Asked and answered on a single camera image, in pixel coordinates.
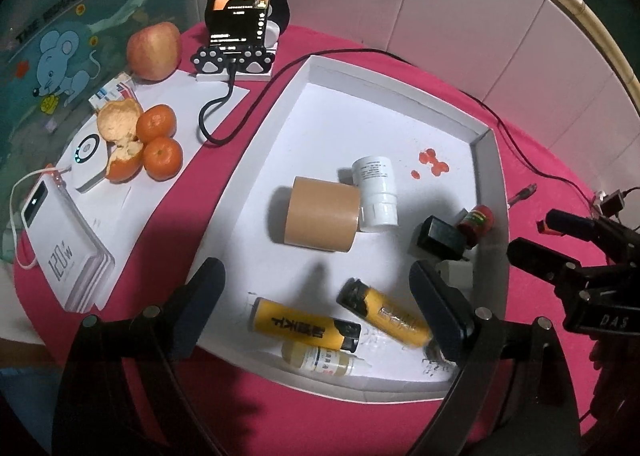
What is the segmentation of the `small dropper bottle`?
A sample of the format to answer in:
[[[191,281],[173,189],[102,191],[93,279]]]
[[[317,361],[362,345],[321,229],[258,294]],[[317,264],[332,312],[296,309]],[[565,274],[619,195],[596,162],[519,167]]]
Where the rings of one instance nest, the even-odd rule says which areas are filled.
[[[286,364],[304,372],[346,377],[369,372],[371,365],[362,358],[340,350],[308,346],[296,341],[285,341],[281,355]]]

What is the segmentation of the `yellow lighter with black cap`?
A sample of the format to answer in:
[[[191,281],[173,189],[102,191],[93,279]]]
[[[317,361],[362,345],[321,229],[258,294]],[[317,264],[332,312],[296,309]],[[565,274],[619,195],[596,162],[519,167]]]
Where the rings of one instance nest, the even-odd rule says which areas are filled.
[[[300,311],[265,298],[257,298],[250,319],[253,332],[355,353],[360,341],[360,324]]]

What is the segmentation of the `white plastic bottle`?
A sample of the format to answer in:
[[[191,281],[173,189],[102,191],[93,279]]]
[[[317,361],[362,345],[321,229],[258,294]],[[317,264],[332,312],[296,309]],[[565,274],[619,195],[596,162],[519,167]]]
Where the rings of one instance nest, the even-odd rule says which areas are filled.
[[[361,157],[352,164],[360,193],[359,230],[376,233],[398,226],[397,187],[392,162],[385,156]]]

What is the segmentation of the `brown tape roll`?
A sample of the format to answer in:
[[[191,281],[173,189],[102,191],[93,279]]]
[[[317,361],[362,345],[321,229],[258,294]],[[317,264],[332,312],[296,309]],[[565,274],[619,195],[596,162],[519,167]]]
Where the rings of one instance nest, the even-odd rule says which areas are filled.
[[[285,245],[348,253],[358,231],[360,192],[353,185],[296,177],[286,207]]]

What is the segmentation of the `red lighter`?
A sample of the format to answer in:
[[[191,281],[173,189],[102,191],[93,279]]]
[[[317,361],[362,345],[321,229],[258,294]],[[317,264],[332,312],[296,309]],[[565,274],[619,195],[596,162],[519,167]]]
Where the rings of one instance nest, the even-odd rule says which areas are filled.
[[[554,231],[548,227],[548,225],[546,224],[546,221],[544,221],[544,220],[537,221],[536,222],[536,227],[537,227],[537,231],[540,234],[551,235],[551,234],[554,233]]]

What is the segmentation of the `black gel pen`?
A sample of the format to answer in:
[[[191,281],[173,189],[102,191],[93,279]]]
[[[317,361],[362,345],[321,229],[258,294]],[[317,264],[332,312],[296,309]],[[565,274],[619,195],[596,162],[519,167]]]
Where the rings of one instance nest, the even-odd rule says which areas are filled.
[[[515,195],[509,198],[508,206],[512,207],[521,201],[526,201],[526,199],[529,199],[530,197],[532,197],[536,193],[536,191],[537,191],[537,184],[536,183],[529,184],[527,187],[524,187],[524,189],[519,190],[518,193],[516,193]]]

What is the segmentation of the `small white box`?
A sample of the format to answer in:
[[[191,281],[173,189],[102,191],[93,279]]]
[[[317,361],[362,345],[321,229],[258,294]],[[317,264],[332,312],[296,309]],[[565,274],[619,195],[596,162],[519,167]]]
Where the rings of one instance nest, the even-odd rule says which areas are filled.
[[[473,263],[465,260],[444,260],[435,265],[442,280],[459,291],[472,291],[474,280]]]

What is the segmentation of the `black power adapter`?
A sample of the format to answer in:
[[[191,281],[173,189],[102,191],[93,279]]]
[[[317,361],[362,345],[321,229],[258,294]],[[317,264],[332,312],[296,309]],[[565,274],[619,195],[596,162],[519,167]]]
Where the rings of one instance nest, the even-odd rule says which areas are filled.
[[[607,218],[617,216],[625,208],[625,195],[621,190],[616,190],[605,195],[599,206],[603,216]]]

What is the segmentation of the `small red cap jar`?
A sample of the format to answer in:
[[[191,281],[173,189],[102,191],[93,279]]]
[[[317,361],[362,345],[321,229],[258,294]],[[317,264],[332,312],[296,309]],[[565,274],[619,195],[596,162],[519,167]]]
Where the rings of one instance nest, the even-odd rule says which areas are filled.
[[[456,225],[466,249],[474,248],[478,242],[492,229],[495,216],[492,210],[482,204],[468,211]]]

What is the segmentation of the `white power bank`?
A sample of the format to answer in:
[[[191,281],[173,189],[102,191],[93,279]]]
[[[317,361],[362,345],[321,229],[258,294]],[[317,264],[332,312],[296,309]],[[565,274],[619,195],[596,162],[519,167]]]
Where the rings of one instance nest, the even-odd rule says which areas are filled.
[[[21,209],[24,231],[52,293],[63,310],[84,313],[115,260],[90,227],[53,168],[38,180]]]

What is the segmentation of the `white paper sheet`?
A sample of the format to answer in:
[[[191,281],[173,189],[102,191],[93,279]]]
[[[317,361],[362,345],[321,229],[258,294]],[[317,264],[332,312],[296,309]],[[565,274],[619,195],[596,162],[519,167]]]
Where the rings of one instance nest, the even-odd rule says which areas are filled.
[[[73,187],[70,172],[63,176],[72,200],[102,242],[138,237],[206,143],[198,127],[201,108],[226,94],[227,84],[198,82],[183,72],[163,83],[138,87],[136,96],[144,109],[138,126],[142,133],[142,148],[137,156],[140,170],[132,178],[122,179],[131,171],[132,161],[119,158],[114,165],[118,181],[103,178],[85,193]]]

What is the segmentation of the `white cardboard tray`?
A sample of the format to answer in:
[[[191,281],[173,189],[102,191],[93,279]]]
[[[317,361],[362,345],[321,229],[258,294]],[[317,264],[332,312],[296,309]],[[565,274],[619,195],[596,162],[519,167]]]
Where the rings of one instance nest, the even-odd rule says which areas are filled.
[[[328,58],[308,59],[269,109],[232,172],[196,260],[219,259],[226,283],[198,345],[285,386],[382,404],[438,400],[456,371],[363,324],[345,377],[281,355],[296,311],[352,321],[338,303],[360,280],[418,312],[408,283],[428,217],[455,223],[477,205],[486,239],[447,276],[477,306],[506,309],[506,189],[490,128],[427,91]]]

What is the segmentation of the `small card pack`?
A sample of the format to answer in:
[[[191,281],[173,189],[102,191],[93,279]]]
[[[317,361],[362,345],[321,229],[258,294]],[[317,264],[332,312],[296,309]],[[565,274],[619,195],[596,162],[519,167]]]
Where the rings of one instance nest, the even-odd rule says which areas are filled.
[[[136,100],[134,93],[134,81],[126,72],[120,72],[103,85],[88,102],[92,108],[98,112],[108,102],[118,102],[124,100]]]

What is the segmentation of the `red apple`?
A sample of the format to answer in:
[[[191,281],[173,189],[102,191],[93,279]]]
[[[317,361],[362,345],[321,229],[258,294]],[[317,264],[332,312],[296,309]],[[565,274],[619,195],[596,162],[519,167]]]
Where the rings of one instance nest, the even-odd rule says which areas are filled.
[[[178,27],[162,22],[142,28],[127,42],[127,63],[138,78],[161,82],[173,72],[181,59],[181,38]]]

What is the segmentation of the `black cat phone stand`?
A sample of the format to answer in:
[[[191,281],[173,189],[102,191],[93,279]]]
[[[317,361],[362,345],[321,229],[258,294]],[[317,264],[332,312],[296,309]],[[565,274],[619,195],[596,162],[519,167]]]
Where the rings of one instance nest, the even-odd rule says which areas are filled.
[[[190,57],[195,79],[198,82],[225,82],[229,79],[230,66],[235,66],[236,80],[270,80],[279,40],[290,21],[288,0],[269,0],[266,15],[258,24],[264,39],[261,45],[238,45],[236,42],[223,45],[220,39],[209,36],[206,44],[199,46]]]

